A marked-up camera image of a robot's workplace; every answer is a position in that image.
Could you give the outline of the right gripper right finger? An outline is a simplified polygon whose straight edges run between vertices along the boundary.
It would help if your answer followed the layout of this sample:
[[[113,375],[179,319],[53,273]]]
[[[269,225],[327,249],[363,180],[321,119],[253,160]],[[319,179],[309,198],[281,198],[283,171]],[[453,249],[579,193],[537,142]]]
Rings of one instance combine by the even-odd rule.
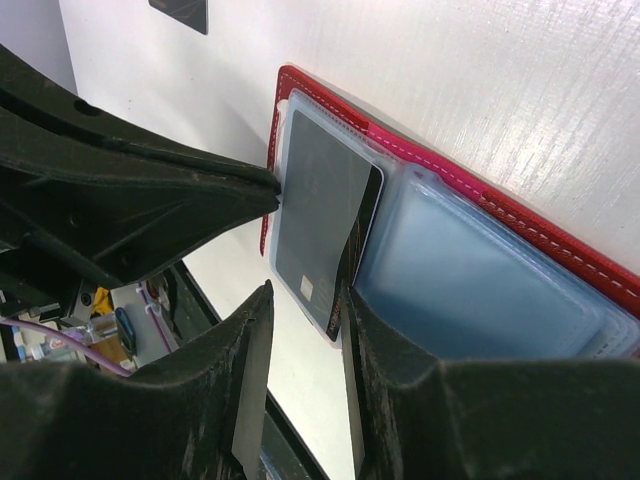
[[[360,479],[635,479],[635,360],[445,361],[340,294]]]

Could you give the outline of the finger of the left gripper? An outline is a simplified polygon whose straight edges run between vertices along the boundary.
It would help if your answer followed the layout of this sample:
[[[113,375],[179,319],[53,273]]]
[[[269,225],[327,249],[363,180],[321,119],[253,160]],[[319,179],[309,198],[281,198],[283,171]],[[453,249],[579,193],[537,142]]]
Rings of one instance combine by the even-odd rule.
[[[43,129],[1,133],[1,284],[117,288],[276,210],[267,170]]]
[[[6,47],[1,48],[1,108],[29,126],[85,146],[278,190],[265,168],[188,147],[94,107]]]

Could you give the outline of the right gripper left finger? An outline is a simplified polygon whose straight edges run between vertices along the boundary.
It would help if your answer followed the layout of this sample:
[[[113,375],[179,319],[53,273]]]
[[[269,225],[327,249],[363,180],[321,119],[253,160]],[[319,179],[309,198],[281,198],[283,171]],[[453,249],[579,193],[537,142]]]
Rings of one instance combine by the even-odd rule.
[[[4,364],[2,477],[248,479],[228,443],[243,324],[232,314],[125,378],[78,362]]]

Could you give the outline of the red leather card holder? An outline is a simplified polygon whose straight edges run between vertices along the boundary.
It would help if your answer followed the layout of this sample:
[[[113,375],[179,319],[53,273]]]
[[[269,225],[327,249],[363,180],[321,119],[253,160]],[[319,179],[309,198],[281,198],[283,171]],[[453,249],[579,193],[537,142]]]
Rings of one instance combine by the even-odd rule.
[[[280,206],[264,218],[260,239],[279,280],[274,226],[297,108],[326,116],[382,162],[385,183],[359,268],[342,286],[385,324],[447,360],[638,355],[635,274],[291,65],[278,73],[268,153]]]

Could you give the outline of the black VIP card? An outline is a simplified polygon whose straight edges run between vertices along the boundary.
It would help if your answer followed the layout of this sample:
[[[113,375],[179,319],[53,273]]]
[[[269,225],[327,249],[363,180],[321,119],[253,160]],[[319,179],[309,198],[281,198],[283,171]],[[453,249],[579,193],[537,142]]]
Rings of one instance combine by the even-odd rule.
[[[149,0],[149,5],[177,22],[202,34],[208,34],[207,0]]]

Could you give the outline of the dark grey card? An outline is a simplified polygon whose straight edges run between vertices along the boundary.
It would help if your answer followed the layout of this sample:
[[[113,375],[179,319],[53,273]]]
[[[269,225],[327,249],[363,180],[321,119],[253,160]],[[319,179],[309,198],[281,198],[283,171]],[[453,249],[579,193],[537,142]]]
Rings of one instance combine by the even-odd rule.
[[[378,154],[324,115],[297,108],[286,127],[272,267],[330,341],[385,183]]]

